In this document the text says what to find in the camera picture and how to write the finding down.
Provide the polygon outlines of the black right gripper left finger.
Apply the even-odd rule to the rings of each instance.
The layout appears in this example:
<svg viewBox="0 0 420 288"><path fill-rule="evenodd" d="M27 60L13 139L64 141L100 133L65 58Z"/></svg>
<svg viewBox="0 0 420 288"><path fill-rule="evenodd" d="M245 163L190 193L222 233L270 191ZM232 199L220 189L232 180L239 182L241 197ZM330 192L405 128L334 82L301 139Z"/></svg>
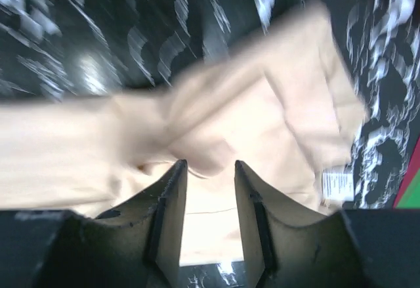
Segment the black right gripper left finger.
<svg viewBox="0 0 420 288"><path fill-rule="evenodd" d="M96 218L1 212L2 287L176 287L187 162Z"/></svg>

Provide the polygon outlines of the beige t shirt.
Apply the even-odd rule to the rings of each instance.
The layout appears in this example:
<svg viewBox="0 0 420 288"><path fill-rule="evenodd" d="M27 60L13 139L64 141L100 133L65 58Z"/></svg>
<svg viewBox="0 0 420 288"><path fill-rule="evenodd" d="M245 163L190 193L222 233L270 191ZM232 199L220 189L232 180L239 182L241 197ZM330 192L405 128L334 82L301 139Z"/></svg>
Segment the beige t shirt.
<svg viewBox="0 0 420 288"><path fill-rule="evenodd" d="M293 9L169 89L1 106L1 208L94 217L188 163L180 264L243 257L234 164L329 215L321 175L351 159L364 102L319 0Z"/></svg>

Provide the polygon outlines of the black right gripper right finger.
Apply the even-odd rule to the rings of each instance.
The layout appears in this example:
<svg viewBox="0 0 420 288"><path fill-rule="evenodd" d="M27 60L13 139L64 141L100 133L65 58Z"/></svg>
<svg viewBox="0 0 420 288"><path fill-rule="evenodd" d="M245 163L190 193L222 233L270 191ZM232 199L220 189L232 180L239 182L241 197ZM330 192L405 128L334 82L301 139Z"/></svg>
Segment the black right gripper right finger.
<svg viewBox="0 0 420 288"><path fill-rule="evenodd" d="M419 211L324 216L237 161L234 177L249 287L418 287Z"/></svg>

